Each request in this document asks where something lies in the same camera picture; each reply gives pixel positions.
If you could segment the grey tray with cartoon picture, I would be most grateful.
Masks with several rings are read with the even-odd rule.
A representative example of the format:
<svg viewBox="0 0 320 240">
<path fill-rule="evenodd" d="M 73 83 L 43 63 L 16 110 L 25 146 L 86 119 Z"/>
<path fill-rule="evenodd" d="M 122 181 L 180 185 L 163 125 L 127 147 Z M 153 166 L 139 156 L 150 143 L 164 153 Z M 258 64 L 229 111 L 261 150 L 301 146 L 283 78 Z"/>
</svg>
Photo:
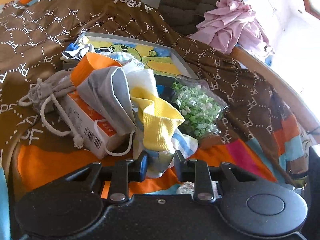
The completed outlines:
<svg viewBox="0 0 320 240">
<path fill-rule="evenodd" d="M 144 64 L 154 73 L 175 77 L 184 75 L 197 78 L 184 59 L 172 48 L 152 42 L 118 35 L 84 32 L 76 39 L 78 44 L 92 44 L 97 51 L 125 52 Z"/>
</svg>

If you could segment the pink crumpled cloth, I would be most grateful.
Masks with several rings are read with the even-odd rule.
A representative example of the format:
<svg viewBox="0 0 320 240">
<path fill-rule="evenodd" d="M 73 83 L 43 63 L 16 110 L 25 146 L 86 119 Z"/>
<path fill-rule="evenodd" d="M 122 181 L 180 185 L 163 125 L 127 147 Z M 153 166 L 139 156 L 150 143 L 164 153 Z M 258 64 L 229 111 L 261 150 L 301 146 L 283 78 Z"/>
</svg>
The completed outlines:
<svg viewBox="0 0 320 240">
<path fill-rule="evenodd" d="M 217 8 L 204 13 L 204 21 L 188 37 L 229 55 L 241 46 L 253 56 L 266 60 L 273 53 L 270 41 L 250 5 L 240 0 L 219 0 Z"/>
</svg>

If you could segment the white cloth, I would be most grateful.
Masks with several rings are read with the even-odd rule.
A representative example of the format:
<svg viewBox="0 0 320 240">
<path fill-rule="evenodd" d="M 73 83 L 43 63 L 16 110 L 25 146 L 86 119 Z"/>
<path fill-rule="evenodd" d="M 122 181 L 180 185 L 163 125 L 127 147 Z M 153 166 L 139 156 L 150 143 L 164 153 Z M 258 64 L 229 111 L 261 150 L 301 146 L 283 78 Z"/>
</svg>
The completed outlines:
<svg viewBox="0 0 320 240">
<path fill-rule="evenodd" d="M 143 88 L 152 95 L 158 96 L 153 70 L 144 69 L 144 64 L 137 59 L 127 60 L 122 65 L 129 91 L 134 88 Z"/>
</svg>

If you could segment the brown patterned PF blanket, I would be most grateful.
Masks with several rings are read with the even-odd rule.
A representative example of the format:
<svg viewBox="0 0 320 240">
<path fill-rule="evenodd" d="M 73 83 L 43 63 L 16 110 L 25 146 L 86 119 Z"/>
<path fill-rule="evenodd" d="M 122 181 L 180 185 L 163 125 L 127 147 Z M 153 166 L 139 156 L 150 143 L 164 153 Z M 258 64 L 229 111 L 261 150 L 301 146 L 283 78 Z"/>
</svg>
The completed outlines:
<svg viewBox="0 0 320 240">
<path fill-rule="evenodd" d="M 221 135 L 190 159 L 232 163 L 258 179 L 216 200 L 193 199 L 194 184 L 175 168 L 130 182 L 130 200 L 107 201 L 65 176 L 99 161 L 53 135 L 20 98 L 62 69 L 62 52 L 84 32 L 118 35 L 174 49 L 197 78 L 227 102 Z M 308 206 L 283 187 L 293 179 L 279 163 L 298 134 L 297 121 L 271 84 L 230 56 L 175 32 L 141 0 L 21 0 L 1 13 L 1 165 L 15 239 L 302 239 Z M 133 157 L 107 157 L 103 166 Z"/>
</svg>

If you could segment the grey drawstring pouch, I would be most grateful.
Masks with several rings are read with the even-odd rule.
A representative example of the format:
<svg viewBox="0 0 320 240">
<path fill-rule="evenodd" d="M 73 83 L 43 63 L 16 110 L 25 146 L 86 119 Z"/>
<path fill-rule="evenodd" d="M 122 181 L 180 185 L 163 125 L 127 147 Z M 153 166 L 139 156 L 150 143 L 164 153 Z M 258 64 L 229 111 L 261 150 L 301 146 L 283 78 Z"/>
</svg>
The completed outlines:
<svg viewBox="0 0 320 240">
<path fill-rule="evenodd" d="M 18 105 L 21 107 L 32 106 L 33 110 L 39 113 L 44 126 L 59 137 L 71 135 L 73 137 L 74 147 L 81 149 L 84 147 L 84 138 L 72 124 L 67 113 L 60 105 L 58 99 L 76 90 L 71 81 L 71 69 L 64 69 L 56 72 L 46 80 L 38 78 L 36 85 L 31 87 L 28 93 L 20 98 Z M 57 109 L 60 117 L 69 127 L 68 131 L 59 131 L 55 129 L 46 119 L 45 114 Z"/>
</svg>

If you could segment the orange and white box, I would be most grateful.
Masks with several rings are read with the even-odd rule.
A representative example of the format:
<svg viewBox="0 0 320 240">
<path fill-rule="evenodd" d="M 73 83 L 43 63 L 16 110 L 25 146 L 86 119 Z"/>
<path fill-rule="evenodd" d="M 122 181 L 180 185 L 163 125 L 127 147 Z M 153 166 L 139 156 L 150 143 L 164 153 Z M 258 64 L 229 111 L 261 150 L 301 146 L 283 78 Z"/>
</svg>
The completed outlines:
<svg viewBox="0 0 320 240">
<path fill-rule="evenodd" d="M 103 116 L 80 98 L 76 91 L 63 97 L 61 106 L 84 138 L 85 147 L 98 159 L 103 159 L 107 155 L 106 151 L 114 152 L 126 141 L 127 136 L 120 136 Z"/>
</svg>

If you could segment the wooden bed rail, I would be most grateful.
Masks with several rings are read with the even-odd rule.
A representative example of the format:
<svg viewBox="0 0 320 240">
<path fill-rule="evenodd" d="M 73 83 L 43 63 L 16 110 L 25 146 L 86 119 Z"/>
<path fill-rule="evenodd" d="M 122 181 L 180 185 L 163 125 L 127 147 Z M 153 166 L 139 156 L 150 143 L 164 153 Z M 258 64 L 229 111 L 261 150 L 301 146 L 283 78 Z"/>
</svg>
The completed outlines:
<svg viewBox="0 0 320 240">
<path fill-rule="evenodd" d="M 249 70 L 262 75 L 287 103 L 291 111 L 296 116 L 298 122 L 313 137 L 315 142 L 319 144 L 319 121 L 303 102 L 297 92 L 295 92 L 278 74 L 268 67 L 268 65 L 256 57 L 253 57 L 243 48 L 233 48 L 231 57 L 242 63 Z"/>
</svg>

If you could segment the yellow striped sock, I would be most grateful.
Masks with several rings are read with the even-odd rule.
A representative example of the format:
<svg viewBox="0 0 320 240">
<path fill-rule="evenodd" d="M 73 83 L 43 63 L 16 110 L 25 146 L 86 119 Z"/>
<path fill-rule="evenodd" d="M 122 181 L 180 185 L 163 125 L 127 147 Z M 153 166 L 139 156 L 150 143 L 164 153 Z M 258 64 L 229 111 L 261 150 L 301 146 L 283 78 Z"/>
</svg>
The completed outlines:
<svg viewBox="0 0 320 240">
<path fill-rule="evenodd" d="M 159 178 L 170 167 L 179 150 L 185 158 L 198 149 L 198 140 L 182 134 L 178 127 L 184 117 L 170 103 L 142 87 L 130 90 L 131 101 L 137 107 L 137 130 L 133 139 L 133 157 L 147 153 L 149 178 Z"/>
</svg>

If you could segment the grey face mask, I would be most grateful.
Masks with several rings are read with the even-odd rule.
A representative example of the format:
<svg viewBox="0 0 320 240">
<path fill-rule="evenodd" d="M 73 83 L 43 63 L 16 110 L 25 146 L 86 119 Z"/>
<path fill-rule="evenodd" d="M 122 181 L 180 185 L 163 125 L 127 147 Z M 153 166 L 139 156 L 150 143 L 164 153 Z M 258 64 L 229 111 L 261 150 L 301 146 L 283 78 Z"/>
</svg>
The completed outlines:
<svg viewBox="0 0 320 240">
<path fill-rule="evenodd" d="M 123 69 L 115 66 L 96 69 L 76 90 L 80 98 L 103 117 L 94 122 L 94 129 L 104 145 L 105 152 L 115 157 L 128 154 L 137 127 Z M 107 149 L 107 144 L 98 130 L 98 123 L 102 121 L 107 121 L 119 136 L 129 136 L 129 145 L 124 152 L 114 153 Z"/>
</svg>

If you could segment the orange plastic cup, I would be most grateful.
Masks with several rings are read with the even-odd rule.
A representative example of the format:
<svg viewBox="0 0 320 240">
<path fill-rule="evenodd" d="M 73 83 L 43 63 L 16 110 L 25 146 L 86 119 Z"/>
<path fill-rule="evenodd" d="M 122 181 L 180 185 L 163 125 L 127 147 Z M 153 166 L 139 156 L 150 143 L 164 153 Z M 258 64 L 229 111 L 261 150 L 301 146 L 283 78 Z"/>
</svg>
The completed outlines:
<svg viewBox="0 0 320 240">
<path fill-rule="evenodd" d="M 71 82 L 75 87 L 78 87 L 94 70 L 113 66 L 122 67 L 118 61 L 108 56 L 87 52 L 72 70 Z"/>
</svg>

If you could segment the blue white small sock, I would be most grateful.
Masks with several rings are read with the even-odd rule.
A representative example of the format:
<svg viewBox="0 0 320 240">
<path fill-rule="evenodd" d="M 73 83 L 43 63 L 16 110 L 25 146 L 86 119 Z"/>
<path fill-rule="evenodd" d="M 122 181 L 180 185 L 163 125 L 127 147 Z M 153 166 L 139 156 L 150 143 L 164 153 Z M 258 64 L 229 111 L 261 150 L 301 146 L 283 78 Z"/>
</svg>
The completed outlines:
<svg viewBox="0 0 320 240">
<path fill-rule="evenodd" d="M 89 43 L 87 36 L 79 36 L 62 52 L 62 57 L 67 60 L 80 61 L 88 52 L 95 53 L 93 44 Z"/>
</svg>

